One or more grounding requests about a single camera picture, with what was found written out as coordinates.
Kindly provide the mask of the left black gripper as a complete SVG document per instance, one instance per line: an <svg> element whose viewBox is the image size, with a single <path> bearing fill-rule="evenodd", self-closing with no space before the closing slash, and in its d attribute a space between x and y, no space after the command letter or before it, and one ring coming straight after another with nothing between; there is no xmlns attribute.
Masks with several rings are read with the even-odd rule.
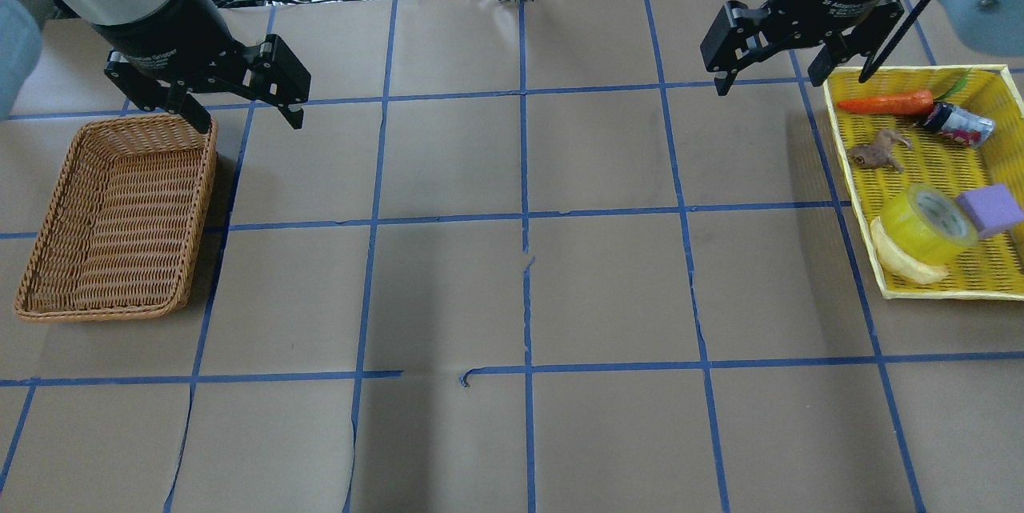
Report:
<svg viewBox="0 0 1024 513"><path fill-rule="evenodd" d="M302 129L310 72L278 34L243 46L212 0L168 0L138 22L92 28L114 50L106 55L106 79L143 111L177 115L208 134L212 117L189 87L198 93L237 89L238 96L278 108L293 130Z"/></svg>

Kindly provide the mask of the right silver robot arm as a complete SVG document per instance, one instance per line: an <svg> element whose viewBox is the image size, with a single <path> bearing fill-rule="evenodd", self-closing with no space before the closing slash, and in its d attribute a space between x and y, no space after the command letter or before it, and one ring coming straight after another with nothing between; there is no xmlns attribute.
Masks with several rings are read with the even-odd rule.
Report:
<svg viewBox="0 0 1024 513"><path fill-rule="evenodd" d="M788 50L817 47L808 78L821 86L841 65L863 57L859 82L885 65L932 2L943 7L961 43L991 56L1022 54L1023 0L729 0L701 42L706 71L725 96L738 73Z"/></svg>

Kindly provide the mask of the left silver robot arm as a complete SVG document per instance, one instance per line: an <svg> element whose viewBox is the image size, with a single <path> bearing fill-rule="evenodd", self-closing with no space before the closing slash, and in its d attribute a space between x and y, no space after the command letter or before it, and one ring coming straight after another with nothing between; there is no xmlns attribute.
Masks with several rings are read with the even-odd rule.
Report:
<svg viewBox="0 0 1024 513"><path fill-rule="evenodd" d="M10 115L42 52L42 29L56 2L110 45L105 76L139 110L212 129L199 94L230 93L278 108L299 130L311 75L285 40L268 34L245 46L213 0L2 0L2 116Z"/></svg>

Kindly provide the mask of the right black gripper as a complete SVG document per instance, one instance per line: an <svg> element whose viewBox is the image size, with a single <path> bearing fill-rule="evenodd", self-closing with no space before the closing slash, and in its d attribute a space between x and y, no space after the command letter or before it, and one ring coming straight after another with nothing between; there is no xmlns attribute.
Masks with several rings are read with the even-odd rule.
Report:
<svg viewBox="0 0 1024 513"><path fill-rule="evenodd" d="M727 96L738 73L790 47L824 43L808 67L812 86L835 68L864 57L857 80L866 83L906 35L901 0L768 0L760 7L725 2L701 42L707 72L718 96Z"/></svg>

